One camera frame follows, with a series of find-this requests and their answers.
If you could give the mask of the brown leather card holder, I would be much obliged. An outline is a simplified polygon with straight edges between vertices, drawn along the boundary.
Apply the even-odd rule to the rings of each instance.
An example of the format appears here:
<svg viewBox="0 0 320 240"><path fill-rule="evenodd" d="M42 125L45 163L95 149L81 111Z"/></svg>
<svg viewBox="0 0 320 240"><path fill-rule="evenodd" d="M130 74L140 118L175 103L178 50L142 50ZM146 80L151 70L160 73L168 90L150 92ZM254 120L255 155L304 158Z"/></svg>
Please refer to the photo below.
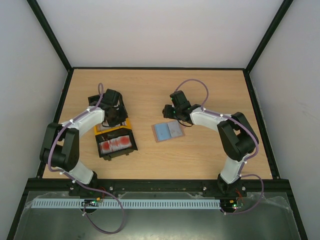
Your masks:
<svg viewBox="0 0 320 240"><path fill-rule="evenodd" d="M171 135L170 135L170 132L169 132L169 128L168 128L168 122L154 124L154 125L151 126L151 128L152 128L152 132L153 132L155 141L157 143L185 136L184 128L183 128L182 125L180 125L181 131L182 131L182 135L178 136L178 137L174 137L174 138L171 138Z"/></svg>

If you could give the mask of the white credit card black stripe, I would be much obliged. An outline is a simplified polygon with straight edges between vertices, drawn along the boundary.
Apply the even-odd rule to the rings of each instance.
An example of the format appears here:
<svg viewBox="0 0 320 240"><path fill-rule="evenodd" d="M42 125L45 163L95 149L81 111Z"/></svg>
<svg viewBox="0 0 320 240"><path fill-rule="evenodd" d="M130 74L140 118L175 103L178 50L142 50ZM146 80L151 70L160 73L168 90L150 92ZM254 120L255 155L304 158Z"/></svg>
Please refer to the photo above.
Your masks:
<svg viewBox="0 0 320 240"><path fill-rule="evenodd" d="M183 135L180 124L177 121L167 123L171 138L180 137Z"/></svg>

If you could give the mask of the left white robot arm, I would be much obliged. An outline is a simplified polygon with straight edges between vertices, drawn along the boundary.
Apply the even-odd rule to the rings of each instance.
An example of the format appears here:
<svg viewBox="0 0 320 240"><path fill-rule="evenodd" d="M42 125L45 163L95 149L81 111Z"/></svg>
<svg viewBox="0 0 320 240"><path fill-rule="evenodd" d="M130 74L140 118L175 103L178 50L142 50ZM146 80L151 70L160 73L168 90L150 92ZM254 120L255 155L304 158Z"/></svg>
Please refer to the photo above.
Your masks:
<svg viewBox="0 0 320 240"><path fill-rule="evenodd" d="M99 94L89 98L89 106L82 113L63 123L50 123L45 131L40 161L49 171L64 174L73 181L90 184L94 172L80 161L80 138L101 124L105 129L120 126L128 113L120 92L98 85Z"/></svg>

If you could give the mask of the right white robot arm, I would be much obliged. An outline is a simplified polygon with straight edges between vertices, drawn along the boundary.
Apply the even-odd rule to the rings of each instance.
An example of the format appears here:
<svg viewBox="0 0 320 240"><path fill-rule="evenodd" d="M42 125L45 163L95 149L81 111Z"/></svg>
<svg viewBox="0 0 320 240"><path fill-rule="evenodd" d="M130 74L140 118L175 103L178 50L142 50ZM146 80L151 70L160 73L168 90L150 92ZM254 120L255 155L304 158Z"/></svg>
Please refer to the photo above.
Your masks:
<svg viewBox="0 0 320 240"><path fill-rule="evenodd" d="M241 179L241 172L247 160L258 152L259 140L245 115L241 112L221 114L206 110L199 104L191 105L183 91L170 95L172 104L166 104L163 117L203 126L219 133L226 153L224 167L217 177L218 191L229 196Z"/></svg>

